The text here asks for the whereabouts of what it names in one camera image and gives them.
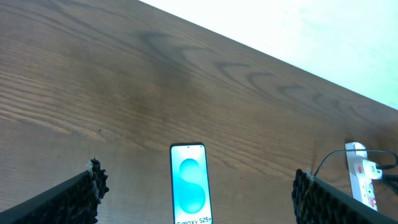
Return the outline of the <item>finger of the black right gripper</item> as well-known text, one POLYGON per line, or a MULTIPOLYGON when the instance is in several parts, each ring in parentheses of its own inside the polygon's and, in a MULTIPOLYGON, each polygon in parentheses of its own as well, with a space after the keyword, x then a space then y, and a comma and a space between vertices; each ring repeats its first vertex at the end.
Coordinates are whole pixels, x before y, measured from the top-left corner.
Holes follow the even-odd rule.
POLYGON ((389 187, 396 195, 398 194, 398 175, 385 174, 381 182, 389 187))

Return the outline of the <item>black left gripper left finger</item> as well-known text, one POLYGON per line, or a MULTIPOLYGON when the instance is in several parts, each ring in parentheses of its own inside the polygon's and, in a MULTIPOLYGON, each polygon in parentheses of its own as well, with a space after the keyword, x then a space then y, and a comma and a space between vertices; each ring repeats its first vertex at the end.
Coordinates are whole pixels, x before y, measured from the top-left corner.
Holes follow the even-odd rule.
POLYGON ((109 191, 107 178, 100 161, 92 159, 81 174, 1 212, 1 223, 95 224, 98 205, 109 191))

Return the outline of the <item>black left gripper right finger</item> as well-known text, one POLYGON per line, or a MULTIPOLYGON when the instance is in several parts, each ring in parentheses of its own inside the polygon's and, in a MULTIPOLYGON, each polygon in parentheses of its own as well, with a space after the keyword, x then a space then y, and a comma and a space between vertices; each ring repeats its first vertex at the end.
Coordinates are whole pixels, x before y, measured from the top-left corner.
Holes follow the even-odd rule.
POLYGON ((292 201, 297 224, 397 224, 301 169, 295 173, 292 201))

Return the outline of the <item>blue Galaxy smartphone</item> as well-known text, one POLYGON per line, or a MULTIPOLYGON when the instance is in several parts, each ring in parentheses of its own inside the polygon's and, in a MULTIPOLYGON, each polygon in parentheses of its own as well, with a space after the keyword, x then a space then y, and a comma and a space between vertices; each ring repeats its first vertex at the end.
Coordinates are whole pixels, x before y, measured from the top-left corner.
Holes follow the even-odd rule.
POLYGON ((174 224, 212 224, 206 147, 202 142, 170 145, 174 224))

